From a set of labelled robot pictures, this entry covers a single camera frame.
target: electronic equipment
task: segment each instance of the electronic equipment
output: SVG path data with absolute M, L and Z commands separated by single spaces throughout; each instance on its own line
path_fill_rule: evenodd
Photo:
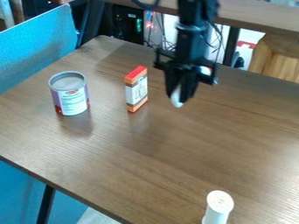
M 153 5 L 132 0 L 144 10 L 152 11 L 158 4 Z M 175 52 L 162 48 L 156 49 L 155 67 L 165 72 L 166 93 L 176 107 L 181 107 L 192 98 L 198 84 L 213 85 L 217 83 L 217 64 L 205 58 L 209 43 L 206 39 L 211 25 L 222 36 L 212 19 L 217 15 L 219 7 L 217 0 L 177 0 L 178 15 L 177 46 Z M 169 61 L 161 61 L 161 56 Z

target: blue wall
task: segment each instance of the blue wall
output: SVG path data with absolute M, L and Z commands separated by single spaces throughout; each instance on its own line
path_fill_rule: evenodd
M 45 184 L 0 162 L 0 223 L 34 224 Z M 87 206 L 57 191 L 48 224 L 74 224 Z

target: red label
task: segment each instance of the red label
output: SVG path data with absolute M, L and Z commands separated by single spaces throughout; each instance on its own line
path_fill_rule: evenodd
M 67 93 L 66 93 L 66 95 L 73 95 L 73 94 L 75 94 L 75 93 L 77 93 L 78 92 L 78 89 L 75 89 L 75 90 L 73 90 L 73 91 L 68 91 Z

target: orange and white box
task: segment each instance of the orange and white box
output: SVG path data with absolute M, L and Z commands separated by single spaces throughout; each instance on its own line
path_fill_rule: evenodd
M 127 110 L 136 112 L 148 98 L 148 68 L 138 66 L 125 75 Z

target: tin can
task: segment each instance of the tin can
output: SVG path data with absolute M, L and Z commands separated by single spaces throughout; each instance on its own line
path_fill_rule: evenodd
M 82 73 L 67 71 L 55 74 L 48 85 L 58 114 L 75 116 L 89 108 L 87 82 Z

